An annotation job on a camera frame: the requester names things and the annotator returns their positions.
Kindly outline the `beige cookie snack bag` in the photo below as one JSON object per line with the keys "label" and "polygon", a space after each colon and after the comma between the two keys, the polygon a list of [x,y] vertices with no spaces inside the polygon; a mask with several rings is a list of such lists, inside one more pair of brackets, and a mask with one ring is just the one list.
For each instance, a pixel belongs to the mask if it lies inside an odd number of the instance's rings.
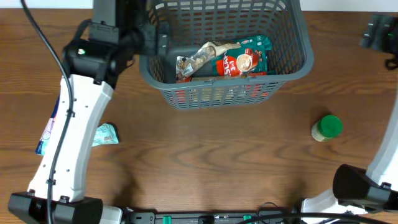
{"label": "beige cookie snack bag", "polygon": [[231,41],[209,41],[189,57],[178,56],[176,61],[177,80],[190,78],[197,70],[228,50],[238,49],[241,45]]}

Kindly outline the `green Nescafe coffee bag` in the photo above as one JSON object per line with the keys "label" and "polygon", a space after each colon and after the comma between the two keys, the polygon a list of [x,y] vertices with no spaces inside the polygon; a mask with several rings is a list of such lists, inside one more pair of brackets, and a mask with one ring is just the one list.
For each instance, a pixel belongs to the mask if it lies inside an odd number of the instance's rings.
{"label": "green Nescafe coffee bag", "polygon": [[204,64],[193,77],[238,78],[266,75],[267,52],[272,50],[270,39],[262,34],[234,39],[241,47],[225,53]]}

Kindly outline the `orange spaghetti pasta packet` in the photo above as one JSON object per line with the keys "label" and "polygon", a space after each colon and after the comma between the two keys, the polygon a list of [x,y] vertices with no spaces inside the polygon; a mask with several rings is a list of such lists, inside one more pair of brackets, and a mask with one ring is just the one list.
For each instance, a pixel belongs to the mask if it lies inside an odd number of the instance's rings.
{"label": "orange spaghetti pasta packet", "polygon": [[[257,78],[266,76],[266,72],[259,73],[248,73],[246,75],[239,75],[236,77],[218,76],[218,77],[190,77],[183,82],[205,82],[206,84],[215,84],[225,80],[245,80],[248,78]],[[230,104],[233,100],[242,102],[245,97],[255,98],[259,96],[261,87],[263,84],[247,84],[242,87],[231,86],[231,87],[216,87],[214,90],[211,88],[204,88],[201,90],[201,101],[204,105],[220,105],[223,101],[226,104]],[[199,102],[199,89],[191,90],[177,90],[177,102],[179,104],[186,103],[198,103]]]}

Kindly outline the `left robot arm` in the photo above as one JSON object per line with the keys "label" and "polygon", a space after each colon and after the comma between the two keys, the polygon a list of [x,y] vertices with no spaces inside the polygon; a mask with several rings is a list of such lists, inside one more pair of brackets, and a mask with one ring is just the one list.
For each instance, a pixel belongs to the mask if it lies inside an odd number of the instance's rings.
{"label": "left robot arm", "polygon": [[86,171],[119,75],[135,55],[159,52],[159,26],[147,1],[95,1],[93,9],[56,57],[63,78],[42,162],[28,189],[9,199],[9,211],[25,223],[124,223],[129,215],[85,195]]}

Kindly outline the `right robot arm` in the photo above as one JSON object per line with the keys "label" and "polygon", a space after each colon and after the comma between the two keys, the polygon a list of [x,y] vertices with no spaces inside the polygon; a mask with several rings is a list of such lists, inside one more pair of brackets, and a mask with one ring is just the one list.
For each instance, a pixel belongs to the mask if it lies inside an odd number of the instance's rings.
{"label": "right robot arm", "polygon": [[[361,46],[393,55],[387,70],[397,70],[397,18],[376,14],[368,23]],[[343,164],[337,169],[330,190],[306,198],[300,213],[367,214],[397,211],[397,103],[375,158],[367,169]]]}

